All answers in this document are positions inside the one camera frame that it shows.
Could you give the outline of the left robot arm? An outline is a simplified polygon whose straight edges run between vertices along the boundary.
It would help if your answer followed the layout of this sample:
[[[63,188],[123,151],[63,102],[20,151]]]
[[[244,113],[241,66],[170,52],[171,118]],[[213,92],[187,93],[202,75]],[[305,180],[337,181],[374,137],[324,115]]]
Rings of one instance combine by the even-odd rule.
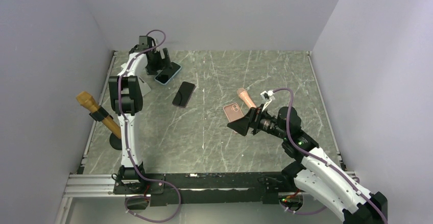
[[[168,50],[159,50],[159,46],[160,43],[149,34],[140,36],[138,44],[130,50],[125,66],[109,78],[111,107],[118,117],[122,141],[121,166],[115,179],[126,184],[133,193],[141,193],[147,186],[142,158],[138,153],[137,123],[143,109],[143,97],[150,92],[150,87],[140,75],[142,71],[157,75],[166,68],[172,68]]]

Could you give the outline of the purple black phone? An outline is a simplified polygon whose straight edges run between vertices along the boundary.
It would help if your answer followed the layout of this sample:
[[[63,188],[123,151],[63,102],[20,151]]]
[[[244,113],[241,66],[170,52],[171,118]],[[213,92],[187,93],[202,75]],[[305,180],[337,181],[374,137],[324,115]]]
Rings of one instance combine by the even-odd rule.
[[[185,81],[182,82],[172,101],[172,105],[180,108],[185,108],[195,88],[196,86],[193,83]]]

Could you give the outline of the pink phone case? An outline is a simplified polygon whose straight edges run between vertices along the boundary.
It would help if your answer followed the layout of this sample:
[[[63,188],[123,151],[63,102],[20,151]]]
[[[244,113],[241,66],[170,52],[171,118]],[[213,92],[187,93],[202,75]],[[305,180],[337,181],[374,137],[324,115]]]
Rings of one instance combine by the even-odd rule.
[[[229,122],[238,120],[244,116],[238,103],[231,103],[223,107],[223,111]]]

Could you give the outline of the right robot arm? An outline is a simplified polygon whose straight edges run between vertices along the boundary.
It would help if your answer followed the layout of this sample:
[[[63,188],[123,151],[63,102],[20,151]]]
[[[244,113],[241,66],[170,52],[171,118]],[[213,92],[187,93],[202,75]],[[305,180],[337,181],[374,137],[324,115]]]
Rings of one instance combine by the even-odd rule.
[[[248,113],[229,122],[228,128],[242,136],[266,132],[282,139],[285,153],[294,159],[281,172],[282,186],[297,188],[320,201],[342,223],[387,223],[388,200],[372,193],[338,167],[318,143],[301,128],[295,108],[282,107],[277,116],[264,106],[250,108]]]

